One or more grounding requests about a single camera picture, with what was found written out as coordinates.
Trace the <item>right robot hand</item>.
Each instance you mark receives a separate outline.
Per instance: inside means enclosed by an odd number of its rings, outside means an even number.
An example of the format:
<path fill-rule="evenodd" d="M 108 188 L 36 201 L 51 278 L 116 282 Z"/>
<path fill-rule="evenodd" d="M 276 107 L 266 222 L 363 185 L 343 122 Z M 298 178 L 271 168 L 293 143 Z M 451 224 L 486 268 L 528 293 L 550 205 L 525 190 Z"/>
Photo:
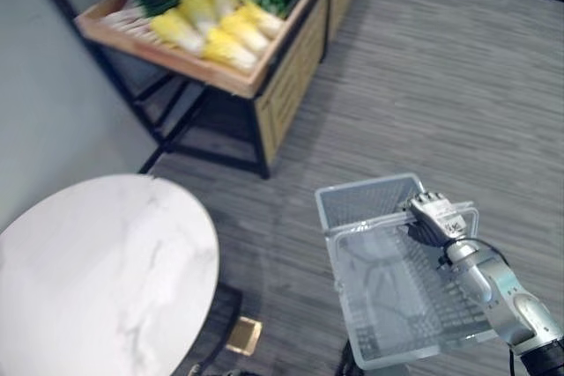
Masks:
<path fill-rule="evenodd" d="M 463 216 L 442 193 L 418 193 L 403 206 L 415 218 L 409 224 L 408 235 L 420 244 L 442 248 L 468 233 Z"/>

